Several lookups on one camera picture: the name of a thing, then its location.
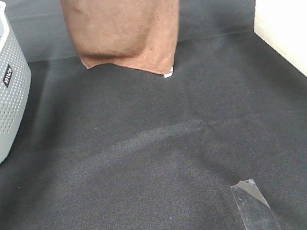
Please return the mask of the brown towel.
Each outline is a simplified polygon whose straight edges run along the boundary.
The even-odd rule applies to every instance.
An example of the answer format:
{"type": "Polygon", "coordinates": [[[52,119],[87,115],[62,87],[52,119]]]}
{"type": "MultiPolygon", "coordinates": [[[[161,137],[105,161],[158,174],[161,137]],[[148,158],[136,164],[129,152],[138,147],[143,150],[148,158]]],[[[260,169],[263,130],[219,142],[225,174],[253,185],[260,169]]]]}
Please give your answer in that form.
{"type": "Polygon", "coordinates": [[[59,0],[82,64],[173,73],[180,0],[59,0]]]}

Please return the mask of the black tablecloth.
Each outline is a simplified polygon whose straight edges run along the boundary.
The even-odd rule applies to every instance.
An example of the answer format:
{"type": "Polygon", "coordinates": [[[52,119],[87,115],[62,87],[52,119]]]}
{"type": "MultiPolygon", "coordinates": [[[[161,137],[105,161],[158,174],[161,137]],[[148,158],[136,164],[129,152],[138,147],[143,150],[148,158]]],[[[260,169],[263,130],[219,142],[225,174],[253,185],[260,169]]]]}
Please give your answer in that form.
{"type": "Polygon", "coordinates": [[[245,230],[247,179],[307,230],[307,78],[254,34],[254,0],[180,1],[169,78],[88,70],[59,0],[5,1],[32,81],[0,230],[245,230]]]}

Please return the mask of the clear tape strip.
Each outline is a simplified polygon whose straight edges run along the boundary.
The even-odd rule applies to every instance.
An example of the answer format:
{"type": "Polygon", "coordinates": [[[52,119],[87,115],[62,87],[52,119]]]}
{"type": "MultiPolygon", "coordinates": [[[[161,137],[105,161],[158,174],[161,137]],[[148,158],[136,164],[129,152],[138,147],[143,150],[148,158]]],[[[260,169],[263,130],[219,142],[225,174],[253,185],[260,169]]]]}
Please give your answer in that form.
{"type": "Polygon", "coordinates": [[[245,230],[281,230],[278,221],[253,179],[230,187],[245,230]]]}

